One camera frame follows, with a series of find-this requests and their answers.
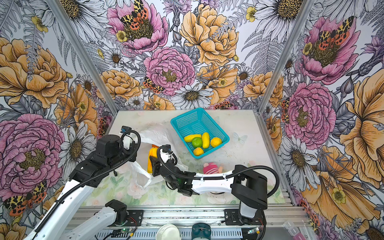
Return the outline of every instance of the lemon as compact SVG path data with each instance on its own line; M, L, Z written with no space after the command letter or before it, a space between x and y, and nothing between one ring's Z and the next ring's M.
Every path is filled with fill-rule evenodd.
M222 144L222 143L223 143L223 141L221 141L221 139L218 138L218 137L214 137L214 138L212 138L212 140L211 140L211 146L212 146L212 147L217 147L217 146L219 146L219 145Z
M203 145L203 140L200 137L195 137L192 140L192 146L194 148L201 147Z
M197 147L197 148L195 148L195 150L193 150L193 154L195 156L200 156L203 153L204 153L204 150L202 148L200 148L200 147Z

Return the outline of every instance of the toy fruit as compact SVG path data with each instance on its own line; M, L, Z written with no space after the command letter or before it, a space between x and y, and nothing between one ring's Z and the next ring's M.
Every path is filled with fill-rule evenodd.
M201 137L201 134L191 134L191 135L188 135L188 136L184 137L184 141L185 142L192 142L192 140L195 137Z
M209 133L203 133L201 140L203 141L203 148L209 148Z
M203 141L201 140L200 137L195 137L193 140L192 140L192 146L194 148L197 148L197 147L201 147L203 145Z
M197 147L197 148L195 148L195 150L193 150L193 154L195 156L200 156L203 153L204 153L204 150L202 148L200 148L200 147Z
M217 146L219 146L219 145L222 144L222 143L223 143L223 141L221 141L221 139L218 138L218 137L214 137L214 138L212 138L212 140L211 140L211 146L212 146L212 147L217 147Z

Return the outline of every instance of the orange object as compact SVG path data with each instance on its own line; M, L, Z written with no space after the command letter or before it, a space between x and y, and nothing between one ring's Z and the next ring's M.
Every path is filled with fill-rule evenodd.
M155 157L157 158L157 149L158 147L153 147L149 150L149 154L148 154L148 167L147 167L147 172L148 173L153 173L152 171L152 163L151 163L151 160L149 159L149 157Z

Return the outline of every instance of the yellow fruit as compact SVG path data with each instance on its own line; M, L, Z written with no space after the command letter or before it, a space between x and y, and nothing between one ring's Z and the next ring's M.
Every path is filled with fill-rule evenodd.
M217 146L219 146L219 145L222 144L222 143L223 143L223 141L221 141L221 139L218 138L218 137L214 137L214 138L212 138L212 140L211 140L211 146L212 146L212 147L217 147Z
M203 148L209 148L209 133L203 133L201 140L203 140Z
M204 153L204 150L202 148L200 148L200 147L197 147L197 148L195 148L195 150L193 150L193 154L195 156L200 156L203 153Z
M201 137L201 134L191 134L191 135L188 135L188 136L184 137L184 141L186 141L186 142L192 142L192 140L193 140L195 137Z

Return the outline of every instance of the black cable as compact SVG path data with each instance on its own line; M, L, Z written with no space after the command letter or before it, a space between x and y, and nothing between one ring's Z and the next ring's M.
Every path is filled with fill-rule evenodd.
M128 131L126 134L128 133L134 133L136 136L137 136L137 146L135 146L134 148L134 152L137 152L139 150L139 147L140 147L140 143L141 143L141 138L140 138L140 134L134 130L130 130ZM35 232L38 233L40 232L40 230L45 226L45 224L48 222L49 218L54 214L54 212L56 211L56 209L59 207L59 204L63 203L64 200L66 199L66 197L68 197L71 193L73 193L74 191L76 191L77 189L79 189L80 187L84 187L87 183L95 180L95 179L98 179L99 177L103 177L103 176L106 176L108 175L110 172L116 170L117 168L123 166L126 162L128 162L129 160L131 160L133 157L134 157L135 154L131 154L130 156L128 156L125 160L123 160L120 164L116 165L115 167L112 167L110 169L108 169L107 171L104 171L102 173L100 173L99 175L96 175L94 177L91 177L87 180L85 180L84 182L81 182L79 183L78 185L74 186L73 188L71 188L68 192L66 192L61 198L57 199L55 201L55 205L52 206L51 210L45 215L45 218L43 218L43 220L40 221L40 224L38 225L38 227L36 228Z
M158 149L157 149L157 158L159 159L159 161L161 162L161 164L165 167L165 169L172 173L173 175L175 175L176 177L178 178L182 178L182 179L192 179L192 180L201 180L201 177L191 177L191 176L186 176L186 175L182 175L182 174L178 174L177 172L174 172L172 169L170 169L165 163L164 161L161 159L161 150L165 150L169 155L172 155L173 152L171 150L169 150L168 148L164 147L164 146L160 146ZM267 197L270 197L272 196L276 191L277 189L279 188L279 185L280 185L280 178L279 178L279 175L277 174L277 172L273 169L273 168L270 168L270 167L267 167L267 166L263 166L263 165L256 165L256 166L252 166L252 167L247 167L247 168L244 168L243 170L240 170L238 172L235 172L235 173L232 173L230 175L227 175L225 178L224 177L203 177L203 180L222 180L222 179L229 179L231 177L234 177L234 176L237 176L243 172L246 172L246 171L249 171L249 170L255 170L255 169L264 169L264 170L267 170L269 172L271 172L274 176L275 176L275 179L276 179L276 184L275 186L273 187L273 189L267 194Z

